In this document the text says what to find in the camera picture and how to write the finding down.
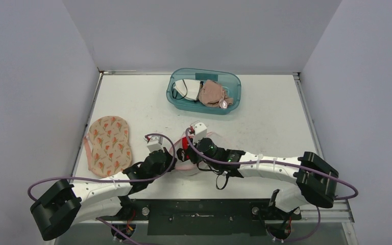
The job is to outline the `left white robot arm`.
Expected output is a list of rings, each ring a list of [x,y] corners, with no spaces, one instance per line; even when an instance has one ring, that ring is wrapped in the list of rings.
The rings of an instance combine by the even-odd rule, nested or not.
[[[64,234],[72,225],[87,219],[116,216],[127,219],[130,203],[120,200],[140,192],[169,172],[176,164],[175,154],[166,149],[149,153],[144,161],[103,179],[55,177],[55,183],[30,207],[44,241]]]

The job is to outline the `red bra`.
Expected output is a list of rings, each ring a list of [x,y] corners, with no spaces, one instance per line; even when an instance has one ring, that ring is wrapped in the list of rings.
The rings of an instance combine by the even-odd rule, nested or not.
[[[180,140],[179,140],[179,144],[180,144],[180,146],[181,146],[181,149],[182,150],[187,150],[188,148],[189,148],[189,145],[192,143],[192,139],[187,139],[186,137],[182,137]]]

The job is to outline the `beige bra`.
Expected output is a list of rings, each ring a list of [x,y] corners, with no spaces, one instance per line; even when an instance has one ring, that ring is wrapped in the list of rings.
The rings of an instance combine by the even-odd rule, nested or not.
[[[212,80],[207,80],[203,84],[199,101],[207,107],[221,109],[227,109],[234,102],[233,98],[227,95],[222,85]]]

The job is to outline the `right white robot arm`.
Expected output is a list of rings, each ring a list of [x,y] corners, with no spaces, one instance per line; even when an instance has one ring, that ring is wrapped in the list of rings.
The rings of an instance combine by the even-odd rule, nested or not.
[[[332,208],[334,204],[337,183],[331,178],[338,178],[338,171],[313,152],[291,158],[267,157],[221,148],[212,139],[203,138],[194,147],[183,139],[178,158],[195,165],[204,162],[208,171],[226,179],[262,177],[291,184],[287,189],[276,187],[273,191],[268,212],[275,219],[303,205]]]

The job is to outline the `white mesh laundry bag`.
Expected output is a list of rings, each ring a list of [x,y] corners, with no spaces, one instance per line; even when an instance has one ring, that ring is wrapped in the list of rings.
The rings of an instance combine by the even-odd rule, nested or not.
[[[219,143],[221,146],[225,146],[227,148],[235,146],[231,141],[222,137],[221,135],[217,134],[216,132],[208,132],[207,137],[211,138],[215,143]],[[175,152],[176,152],[177,157],[179,157],[178,150],[183,147],[182,143],[183,143],[184,138],[185,138],[185,133],[183,133],[181,135],[181,137],[179,138],[179,140],[177,140],[174,143]],[[191,162],[183,163],[183,161],[181,161],[181,160],[177,160],[175,170],[179,171],[181,174],[183,174],[185,176],[193,176],[193,175],[196,175],[200,172],[197,169],[197,166],[195,164],[192,164]]]

